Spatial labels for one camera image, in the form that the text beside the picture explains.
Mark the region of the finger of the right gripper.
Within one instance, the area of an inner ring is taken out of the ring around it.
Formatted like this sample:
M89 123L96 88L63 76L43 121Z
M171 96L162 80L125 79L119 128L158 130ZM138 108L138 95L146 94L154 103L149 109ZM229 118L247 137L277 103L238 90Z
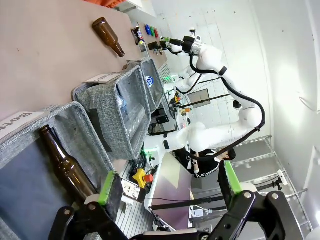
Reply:
M163 42L166 42L166 43L170 43L172 45L181 45L182 44L182 41L179 40L179 39L174 39L174 38L169 38L169 37L163 37L161 39Z
M183 52L183 47L180 45L178 46L171 43L167 43L166 48L171 54L180 54Z

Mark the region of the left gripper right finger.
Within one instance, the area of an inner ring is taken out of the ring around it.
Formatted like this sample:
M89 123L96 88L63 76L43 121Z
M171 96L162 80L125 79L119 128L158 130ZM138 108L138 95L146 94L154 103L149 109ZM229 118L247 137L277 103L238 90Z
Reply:
M258 223L267 240L303 240L301 227L282 191L263 196L244 189L231 165L219 165L218 183L227 213L209 235L211 240L236 240L248 222Z

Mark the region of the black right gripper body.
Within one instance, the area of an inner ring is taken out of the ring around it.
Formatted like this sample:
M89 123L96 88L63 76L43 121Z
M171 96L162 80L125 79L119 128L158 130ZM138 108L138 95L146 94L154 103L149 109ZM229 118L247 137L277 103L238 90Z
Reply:
M183 51L191 51L192 50L192 46L195 43L195 38L191 37L191 36L184 36L183 40L182 40L182 50Z

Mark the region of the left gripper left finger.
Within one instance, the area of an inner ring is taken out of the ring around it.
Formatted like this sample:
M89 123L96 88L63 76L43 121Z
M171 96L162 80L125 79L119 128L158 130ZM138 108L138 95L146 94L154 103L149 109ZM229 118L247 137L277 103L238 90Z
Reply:
M116 219L124 190L122 179L110 171L98 196L89 196L78 210L65 206L55 217L56 240L83 240L97 233L103 240L127 240Z

